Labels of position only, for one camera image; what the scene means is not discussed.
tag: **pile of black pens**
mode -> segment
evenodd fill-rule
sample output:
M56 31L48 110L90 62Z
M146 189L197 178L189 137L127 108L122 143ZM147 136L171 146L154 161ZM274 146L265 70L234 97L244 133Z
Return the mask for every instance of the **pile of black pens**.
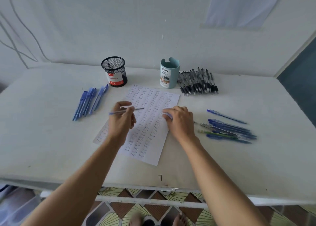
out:
M200 94L218 94L218 88L215 85L212 73L207 69L197 68L186 72L179 72L178 84L184 96L200 95Z

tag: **black mesh pen holder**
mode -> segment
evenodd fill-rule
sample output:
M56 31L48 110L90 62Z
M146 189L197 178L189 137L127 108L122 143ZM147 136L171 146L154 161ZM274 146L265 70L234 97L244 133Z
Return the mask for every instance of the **black mesh pen holder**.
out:
M108 57L102 61L101 66L111 86L122 87L127 83L124 65L125 60L118 56Z

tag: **pen holder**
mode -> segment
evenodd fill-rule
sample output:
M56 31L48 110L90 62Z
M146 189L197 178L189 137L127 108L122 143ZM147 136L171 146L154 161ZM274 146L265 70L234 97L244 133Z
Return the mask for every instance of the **pen holder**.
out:
M177 84L180 70L180 61L170 57L169 62L162 59L160 62L160 85L171 89Z
M101 66L106 72L107 80L112 87L122 87L127 83L125 60L118 56L108 57Z

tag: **white table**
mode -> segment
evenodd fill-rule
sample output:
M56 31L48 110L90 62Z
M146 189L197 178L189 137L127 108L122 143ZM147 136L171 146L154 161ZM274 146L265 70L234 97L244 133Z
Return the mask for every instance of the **white table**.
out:
M0 94L0 178L34 188L66 180L97 149L94 137L132 84L162 89L158 70L126 68L126 72L128 83L110 88L96 114L73 122L82 91L107 84L103 69L48 64L26 71ZM258 140L247 145L197 133L204 148L248 195L315 202L316 129L279 81L214 76L219 95L181 95L178 105L187 106L198 122L216 118L207 109L244 120ZM199 190L187 156L170 133L157 167L117 155L103 185Z

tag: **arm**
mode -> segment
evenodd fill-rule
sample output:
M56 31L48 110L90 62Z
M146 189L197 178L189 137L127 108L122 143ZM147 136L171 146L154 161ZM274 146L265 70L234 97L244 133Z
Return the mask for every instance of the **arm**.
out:
M163 115L191 163L207 206L219 226L269 225L248 197L225 174L194 135L193 114L186 107L165 109Z
M113 111L131 105L117 102ZM134 107L109 117L109 134L101 146L72 176L44 200L22 226L81 225L100 190L112 162L136 123Z

